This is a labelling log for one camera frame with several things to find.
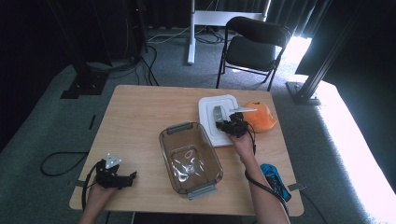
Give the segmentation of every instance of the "black cable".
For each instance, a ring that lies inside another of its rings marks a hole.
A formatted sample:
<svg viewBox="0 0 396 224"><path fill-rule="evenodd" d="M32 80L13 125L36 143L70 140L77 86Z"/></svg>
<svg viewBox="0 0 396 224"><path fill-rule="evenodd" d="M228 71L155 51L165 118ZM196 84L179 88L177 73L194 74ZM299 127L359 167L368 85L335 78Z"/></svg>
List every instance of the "black cable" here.
<svg viewBox="0 0 396 224"><path fill-rule="evenodd" d="M131 69L136 68L138 61L135 59L129 59L129 62L126 64L122 64L117 67L111 67L111 68L98 68L92 65L88 65L92 71L97 71L97 72L104 72L104 73L113 73L113 72L125 72L129 71Z"/></svg>
<svg viewBox="0 0 396 224"><path fill-rule="evenodd" d="M150 85L153 86L153 84L151 82L151 77L152 77L154 82L155 82L155 84L157 86L160 86L160 84L158 83L157 79L154 76L154 73L152 72L152 66L154 65L155 61L157 60L158 53L157 53L157 50L154 47L152 47L152 46L148 46L148 47L154 50L154 59L152 60L152 63L150 65L146 62L146 60L143 57L142 57L142 62L148 68L148 81L149 81Z"/></svg>
<svg viewBox="0 0 396 224"><path fill-rule="evenodd" d="M108 77L107 79L116 79L116 78L127 77L127 76L131 75L131 74L132 74L133 72L135 72L135 71L136 71L136 69L134 69L134 71L131 71L131 72L122 74L122 75L120 75L120 76L118 76L118 77Z"/></svg>
<svg viewBox="0 0 396 224"><path fill-rule="evenodd" d="M107 216L106 216L106 224L108 223L108 220L110 219L110 214L111 214L111 212L107 212Z"/></svg>
<svg viewBox="0 0 396 224"><path fill-rule="evenodd" d="M143 69L143 77L145 78L145 80L146 80L146 85L149 85L149 81L148 81L148 78L146 77L146 68L145 68L145 65L143 65L142 64L142 69Z"/></svg>
<svg viewBox="0 0 396 224"><path fill-rule="evenodd" d="M314 206L314 208L317 210L317 212L319 213L320 217L323 219L324 223L328 223L326 218L323 216L323 214L320 212L320 210L317 208L317 206L314 204L314 202L312 202L312 200L302 191L300 190L300 193L309 201L311 202L312 206Z"/></svg>
<svg viewBox="0 0 396 224"><path fill-rule="evenodd" d="M85 178L84 186L82 187L82 193L81 193L81 205L82 205L82 210L85 209L85 205L87 205L87 189L88 189L88 183L90 183L91 175L93 171L95 170L96 166L98 166L97 162L90 170L90 172L87 174L87 177Z"/></svg>
<svg viewBox="0 0 396 224"><path fill-rule="evenodd" d="M203 39L201 37L198 37L200 35L213 35L216 38L216 40L215 41L206 40L206 39ZM208 33L196 35L195 39L198 42L201 42L201 43L204 43L204 44L220 44L220 43L224 43L224 37L221 34L218 34L218 33L215 33L215 32L208 32Z"/></svg>
<svg viewBox="0 0 396 224"><path fill-rule="evenodd" d="M139 77L139 74L137 73L137 69L134 70L134 74L136 75L136 78L137 78L137 85L140 85L140 77Z"/></svg>
<svg viewBox="0 0 396 224"><path fill-rule="evenodd" d="M253 130L254 135L252 135L249 130L247 130L247 133L250 135L250 138L251 138L251 141L252 141L252 144L253 144L253 146L252 146L253 147L253 154L256 155L256 144L255 144L255 142L256 142L256 133L254 132L254 129L253 129L253 127L250 124L249 124L249 126ZM256 181L255 179L251 178L250 175L248 175L247 171L245 171L245 177L250 183L252 183L255 186L257 186L257 187L259 187L259 188L271 193L272 195L274 195L282 203L283 208L286 211L286 214L289 216L289 208L288 208L288 205L287 205L285 199L283 199L273 189L270 189L270 188L266 187L265 185L263 185L262 183L260 183L260 182Z"/></svg>
<svg viewBox="0 0 396 224"><path fill-rule="evenodd" d="M270 188L266 187L265 185L263 185L262 183L259 183L259 182L257 182L255 179L251 178L251 177L248 175L248 172L247 172L247 171L245 171L245 177L246 177L247 180L250 181L252 184L256 185L257 187L259 187L259 188L261 188L261 189L263 189L263 190L265 190L265 191L267 191L267 192L269 192L269 193L271 193L271 194L274 195L276 198L278 198L279 201L282 203L283 208L284 208L285 211L286 211L286 214L289 215L289 208L288 208L288 205L286 204L286 201L285 201L279 194L277 194L273 189L270 189Z"/></svg>
<svg viewBox="0 0 396 224"><path fill-rule="evenodd" d="M148 36L149 40L154 40L154 39L165 39L165 41L170 40L170 39L187 39L190 38L190 35L183 35L183 34L175 34L175 35L155 35L155 36Z"/></svg>
<svg viewBox="0 0 396 224"><path fill-rule="evenodd" d="M41 171L41 173L42 173L43 175L47 175L47 176L65 175L65 174L69 173L70 171L72 171L74 168L76 168L76 166L78 166L78 165L85 159L85 157L88 156L88 153L89 153L89 151L87 151L87 152L68 152L68 151L61 151L61 152L55 152L55 153L49 154L49 155L41 162L41 164L40 164L40 171ZM64 171L64 172L61 172L61 173L59 173L59 174L50 174L50 173L46 172L46 171L44 170L44 164L45 164L51 157L53 157L53 156L55 156L55 155L58 155L58 154L84 154L84 156L83 156L81 159L79 159L79 161L78 161L76 164L74 164L70 169L68 169L68 170L66 170L66 171Z"/></svg>

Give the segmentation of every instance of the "chair backrest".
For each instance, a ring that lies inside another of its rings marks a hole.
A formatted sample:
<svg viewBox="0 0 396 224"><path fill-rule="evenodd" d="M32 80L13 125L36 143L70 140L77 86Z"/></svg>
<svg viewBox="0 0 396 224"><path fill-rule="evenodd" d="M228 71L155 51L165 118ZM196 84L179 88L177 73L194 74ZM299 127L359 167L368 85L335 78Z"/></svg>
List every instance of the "chair backrest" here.
<svg viewBox="0 0 396 224"><path fill-rule="evenodd" d="M234 17L226 24L226 33L233 30L254 42L271 44L285 48L290 40L286 26L265 21L256 21L247 17Z"/></svg>

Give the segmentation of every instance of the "glass baking dish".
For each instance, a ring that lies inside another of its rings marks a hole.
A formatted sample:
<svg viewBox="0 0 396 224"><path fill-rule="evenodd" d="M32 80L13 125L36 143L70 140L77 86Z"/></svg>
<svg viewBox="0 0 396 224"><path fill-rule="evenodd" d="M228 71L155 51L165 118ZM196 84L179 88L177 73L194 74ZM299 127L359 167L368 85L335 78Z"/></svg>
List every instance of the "glass baking dish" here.
<svg viewBox="0 0 396 224"><path fill-rule="evenodd" d="M216 190L223 171L205 128L197 122L173 125L160 134L173 189L190 200Z"/></svg>

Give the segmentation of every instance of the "white desk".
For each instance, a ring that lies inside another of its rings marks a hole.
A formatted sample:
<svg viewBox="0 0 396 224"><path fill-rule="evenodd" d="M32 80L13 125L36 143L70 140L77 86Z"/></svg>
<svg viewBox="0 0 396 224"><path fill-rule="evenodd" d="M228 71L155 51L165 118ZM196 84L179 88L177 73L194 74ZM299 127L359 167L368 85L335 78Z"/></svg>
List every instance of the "white desk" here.
<svg viewBox="0 0 396 224"><path fill-rule="evenodd" d="M228 11L203 11L195 10L195 0L191 0L191 37L189 47L189 64L195 61L195 25L225 26L227 21L236 16L248 17L253 20L265 21L271 0L266 2L262 13L253 12L228 12Z"/></svg>

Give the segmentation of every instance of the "wooden table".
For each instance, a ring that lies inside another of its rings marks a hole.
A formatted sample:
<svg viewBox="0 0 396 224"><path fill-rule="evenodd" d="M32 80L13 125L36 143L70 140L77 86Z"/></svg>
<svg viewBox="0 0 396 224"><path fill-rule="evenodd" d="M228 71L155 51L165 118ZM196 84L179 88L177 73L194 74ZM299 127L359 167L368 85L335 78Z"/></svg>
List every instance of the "wooden table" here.
<svg viewBox="0 0 396 224"><path fill-rule="evenodd" d="M272 96L266 91L216 90L174 87L118 86L110 100L102 124L79 180L107 153L122 159L118 175L137 171L131 187L119 190L106 210L218 215L254 215L245 167L233 147L216 147L223 168L218 190L189 201L171 186L160 146L160 132L184 121L199 121L198 102L207 96L231 94L238 104L260 101L267 104L277 119ZM256 134L259 164L273 164L285 186L296 182L279 122L267 133ZM81 209L81 187L70 200L73 209ZM304 212L298 190L291 192L290 215Z"/></svg>

